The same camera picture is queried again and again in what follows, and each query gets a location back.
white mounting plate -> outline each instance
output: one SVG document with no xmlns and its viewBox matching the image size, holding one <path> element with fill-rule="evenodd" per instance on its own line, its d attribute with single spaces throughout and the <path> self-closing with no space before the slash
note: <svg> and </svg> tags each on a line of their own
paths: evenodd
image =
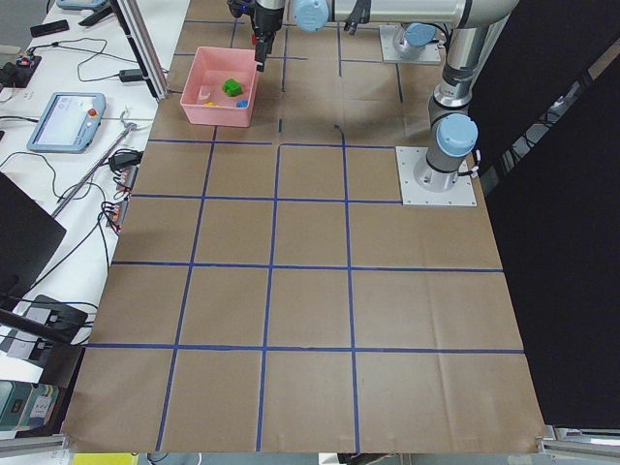
<svg viewBox="0 0 620 465">
<path fill-rule="evenodd" d="M 403 205 L 477 206 L 472 179 L 469 176 L 460 176 L 449 191 L 441 193 L 427 191 L 418 184 L 414 179 L 414 167 L 419 159 L 426 156 L 427 151 L 427 147 L 396 147 Z M 460 170 L 467 169 L 467 162 L 463 162 Z"/>
<path fill-rule="evenodd" d="M 384 55 L 384 63 L 412 63 L 415 65 L 439 65 L 442 58 L 439 55 L 437 44 L 429 44 L 424 47 L 420 55 L 415 58 L 403 56 L 394 48 L 394 32 L 400 26 L 379 26 L 381 36 L 381 52 Z"/>
</svg>

yellow object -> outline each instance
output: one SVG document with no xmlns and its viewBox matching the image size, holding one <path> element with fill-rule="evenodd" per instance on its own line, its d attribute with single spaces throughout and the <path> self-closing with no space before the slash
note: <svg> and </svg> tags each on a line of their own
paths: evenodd
<svg viewBox="0 0 620 465">
<path fill-rule="evenodd" d="M 137 465 L 138 456 L 130 453 L 77 453 L 73 465 Z"/>
</svg>

blue circular cap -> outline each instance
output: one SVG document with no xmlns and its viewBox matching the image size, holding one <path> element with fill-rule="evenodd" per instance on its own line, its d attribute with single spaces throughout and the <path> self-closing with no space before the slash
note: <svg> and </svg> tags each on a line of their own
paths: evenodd
<svg viewBox="0 0 620 465">
<path fill-rule="evenodd" d="M 295 0 L 294 21 L 306 32 L 317 32 L 326 25 L 329 8 L 326 0 Z"/>
<path fill-rule="evenodd" d="M 414 47 L 424 47 L 435 38 L 435 26 L 413 22 L 405 31 L 405 39 Z"/>
<path fill-rule="evenodd" d="M 437 128 L 437 143 L 449 156 L 459 158 L 474 149 L 478 140 L 478 126 L 466 114 L 455 113 L 445 117 Z"/>
</svg>

pink bin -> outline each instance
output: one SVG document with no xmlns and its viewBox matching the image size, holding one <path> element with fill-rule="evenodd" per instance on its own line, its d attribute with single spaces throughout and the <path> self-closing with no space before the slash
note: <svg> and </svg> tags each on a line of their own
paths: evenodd
<svg viewBox="0 0 620 465">
<path fill-rule="evenodd" d="M 222 90 L 230 78 L 243 87 L 241 95 L 229 97 Z M 200 46 L 185 82 L 181 106 L 192 124 L 247 128 L 258 80 L 254 50 Z M 238 108 L 237 102 L 243 100 L 247 107 Z"/>
</svg>

green object in bin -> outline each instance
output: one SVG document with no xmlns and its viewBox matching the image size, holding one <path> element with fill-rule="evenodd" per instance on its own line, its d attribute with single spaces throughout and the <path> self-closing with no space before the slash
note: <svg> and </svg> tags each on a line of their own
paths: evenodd
<svg viewBox="0 0 620 465">
<path fill-rule="evenodd" d="M 243 87 L 235 79 L 227 79 L 222 86 L 222 90 L 226 92 L 229 97 L 236 97 L 243 93 Z"/>
</svg>

